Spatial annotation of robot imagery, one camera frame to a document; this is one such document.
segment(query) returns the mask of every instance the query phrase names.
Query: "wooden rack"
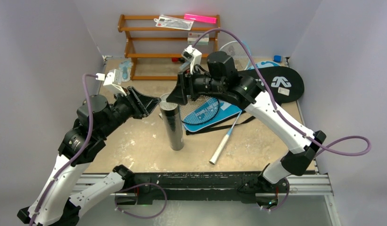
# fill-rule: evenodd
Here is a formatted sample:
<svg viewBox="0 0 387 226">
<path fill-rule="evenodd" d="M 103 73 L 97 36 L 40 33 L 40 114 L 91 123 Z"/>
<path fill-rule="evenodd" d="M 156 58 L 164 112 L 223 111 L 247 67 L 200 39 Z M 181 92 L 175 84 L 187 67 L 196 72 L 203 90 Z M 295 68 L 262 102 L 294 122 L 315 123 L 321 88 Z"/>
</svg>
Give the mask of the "wooden rack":
<svg viewBox="0 0 387 226">
<path fill-rule="evenodd" d="M 184 16 L 181 15 L 172 15 L 171 17 L 176 17 L 180 19 L 184 19 Z M 221 27 L 220 22 L 220 16 L 215 15 L 211 16 L 215 17 L 217 19 L 216 27 Z M 130 32 L 132 31 L 184 31 L 184 30 L 177 30 L 177 29 L 171 29 L 171 28 L 164 28 L 164 27 L 156 27 L 153 25 L 153 27 L 129 27 L 126 25 L 127 20 L 152 20 L 155 18 L 159 18 L 159 15 L 152 15 L 152 16 L 127 16 L 127 15 L 120 15 L 119 23 L 117 25 L 117 28 L 119 32 L 125 32 L 126 33 L 126 47 L 124 50 L 124 57 L 131 58 L 132 61 L 132 67 L 131 67 L 131 80 L 177 80 L 177 76 L 135 76 L 135 70 L 137 67 L 137 59 L 138 58 L 180 58 L 181 53 L 137 53 L 134 48 L 133 41 L 187 41 L 187 37 L 132 37 L 130 35 Z M 188 32 L 205 32 L 210 29 L 216 28 L 216 27 L 193 27 Z M 214 42 L 213 50 L 218 50 L 218 33 L 215 32 L 214 38 L 209 38 L 210 41 Z M 208 54 L 202 54 L 202 58 L 206 58 Z"/>
</svg>

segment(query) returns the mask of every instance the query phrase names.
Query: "racket handle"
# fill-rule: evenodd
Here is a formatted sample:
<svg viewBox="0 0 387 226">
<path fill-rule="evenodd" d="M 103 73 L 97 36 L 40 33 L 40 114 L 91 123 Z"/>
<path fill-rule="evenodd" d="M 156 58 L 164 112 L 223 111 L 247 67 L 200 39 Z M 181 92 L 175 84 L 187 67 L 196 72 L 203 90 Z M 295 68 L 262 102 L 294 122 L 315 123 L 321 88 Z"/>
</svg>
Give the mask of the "racket handle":
<svg viewBox="0 0 387 226">
<path fill-rule="evenodd" d="M 225 145 L 227 144 L 228 139 L 230 138 L 229 134 L 226 134 L 224 138 L 221 140 L 220 144 L 218 145 L 216 151 L 213 154 L 213 157 L 210 159 L 210 164 L 215 165 L 217 162 L 218 157 L 220 156 L 221 152 L 223 151 Z"/>
</svg>

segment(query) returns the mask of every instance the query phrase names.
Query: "wooden table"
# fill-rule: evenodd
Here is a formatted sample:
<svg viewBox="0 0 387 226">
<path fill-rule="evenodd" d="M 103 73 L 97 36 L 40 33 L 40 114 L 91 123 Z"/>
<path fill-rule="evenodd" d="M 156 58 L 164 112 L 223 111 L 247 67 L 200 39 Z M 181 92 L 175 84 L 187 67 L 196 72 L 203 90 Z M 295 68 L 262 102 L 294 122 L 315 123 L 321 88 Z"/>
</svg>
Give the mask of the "wooden table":
<svg viewBox="0 0 387 226">
<path fill-rule="evenodd" d="M 118 68 L 125 59 L 108 60 L 105 72 Z M 169 59 L 144 61 L 137 67 L 136 73 L 154 74 L 176 73 L 179 65 Z M 134 86 L 139 92 L 160 97 L 171 92 L 175 81 L 129 81 L 123 86 Z M 105 88 L 100 94 L 113 102 L 113 94 Z M 282 107 L 296 120 L 301 121 L 296 102 L 283 104 Z M 123 164 L 133 172 L 182 172 L 182 171 L 250 171 L 262 170 L 268 163 L 277 160 L 287 152 L 286 145 L 259 120 L 237 126 L 216 165 L 209 159 L 227 130 L 218 130 L 205 134 L 184 135 L 185 146 L 180 151 L 173 151 L 169 146 L 166 130 L 159 118 L 159 107 L 142 120 L 128 119 L 112 133 L 106 141 L 106 147 L 99 152 L 86 173 L 110 172 L 116 165 Z M 243 114 L 239 122 L 249 118 Z M 232 124 L 235 119 L 222 125 Z M 314 170 L 311 164 L 308 170 Z"/>
</svg>

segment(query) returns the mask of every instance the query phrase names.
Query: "silver cylinder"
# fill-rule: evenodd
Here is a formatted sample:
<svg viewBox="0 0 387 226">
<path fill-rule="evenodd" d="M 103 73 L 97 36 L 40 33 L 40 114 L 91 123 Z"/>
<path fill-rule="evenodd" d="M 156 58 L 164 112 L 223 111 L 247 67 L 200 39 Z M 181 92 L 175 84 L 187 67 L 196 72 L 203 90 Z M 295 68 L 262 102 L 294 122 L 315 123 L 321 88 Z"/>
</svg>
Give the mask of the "silver cylinder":
<svg viewBox="0 0 387 226">
<path fill-rule="evenodd" d="M 159 107 L 169 137 L 170 147 L 174 151 L 179 151 L 184 147 L 184 138 L 178 104 L 161 101 Z"/>
</svg>

